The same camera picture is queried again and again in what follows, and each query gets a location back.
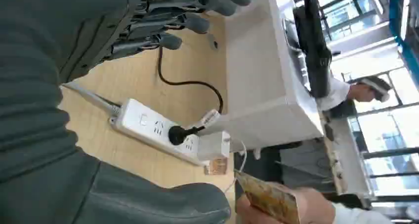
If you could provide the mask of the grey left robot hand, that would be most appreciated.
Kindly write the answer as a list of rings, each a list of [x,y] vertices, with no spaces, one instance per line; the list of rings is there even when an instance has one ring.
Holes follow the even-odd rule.
[[[223,224],[216,186],[163,188],[85,153],[60,86],[96,65],[181,41],[189,13],[230,16],[251,0],[0,0],[0,221]]]

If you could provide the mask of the person's hand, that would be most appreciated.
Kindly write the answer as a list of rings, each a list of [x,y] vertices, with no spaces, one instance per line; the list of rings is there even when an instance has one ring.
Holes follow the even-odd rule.
[[[292,190],[302,224],[332,224],[335,208],[320,192],[312,188]],[[278,224],[279,221],[251,206],[243,194],[236,202],[236,214],[244,224]]]

